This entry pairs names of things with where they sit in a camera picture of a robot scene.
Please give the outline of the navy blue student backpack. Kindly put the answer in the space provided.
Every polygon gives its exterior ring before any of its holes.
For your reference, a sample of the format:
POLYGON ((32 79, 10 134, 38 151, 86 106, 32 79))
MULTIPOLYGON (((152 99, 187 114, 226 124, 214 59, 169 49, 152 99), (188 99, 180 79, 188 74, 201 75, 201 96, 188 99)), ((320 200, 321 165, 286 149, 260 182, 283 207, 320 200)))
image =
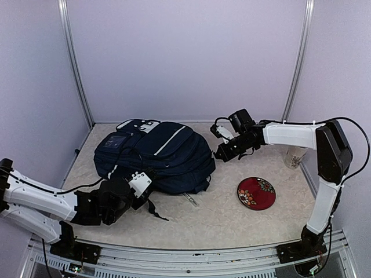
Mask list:
POLYGON ((94 151, 94 165, 104 180, 145 172, 152 183, 143 201, 148 211, 159 214, 149 199, 153 191, 168 195, 197 194, 207 190, 216 165, 206 140, 192 128, 175 122, 131 119, 117 126, 94 151))

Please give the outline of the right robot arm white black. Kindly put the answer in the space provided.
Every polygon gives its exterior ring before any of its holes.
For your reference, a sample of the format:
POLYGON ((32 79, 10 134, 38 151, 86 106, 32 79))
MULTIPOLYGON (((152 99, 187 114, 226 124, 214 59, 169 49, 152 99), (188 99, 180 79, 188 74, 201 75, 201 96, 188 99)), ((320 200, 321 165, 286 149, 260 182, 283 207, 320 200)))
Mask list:
POLYGON ((319 187, 314 208, 296 245, 297 253, 309 257, 319 247, 324 233, 341 198, 343 182, 347 176, 353 153, 337 119, 323 122, 289 123, 275 120, 256 122, 246 109, 241 109, 226 118, 234 132, 218 124, 210 131, 223 140, 214 156, 228 162, 242 157, 246 151, 258 150, 263 145, 282 145, 317 154, 319 187))

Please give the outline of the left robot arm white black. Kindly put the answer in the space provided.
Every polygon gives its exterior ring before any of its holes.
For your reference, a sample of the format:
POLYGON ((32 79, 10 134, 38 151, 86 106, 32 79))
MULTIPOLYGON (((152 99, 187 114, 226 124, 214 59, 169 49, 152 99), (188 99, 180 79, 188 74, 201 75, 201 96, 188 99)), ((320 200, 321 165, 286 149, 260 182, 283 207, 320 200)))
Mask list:
POLYGON ((70 258, 81 252, 74 239, 72 224, 82 226, 111 225, 134 201, 144 200, 152 181, 144 172, 129 179, 96 182, 99 188, 82 192, 80 187, 57 189, 29 179, 13 168, 13 162, 1 160, 1 217, 38 235, 49 244, 57 244, 70 258))

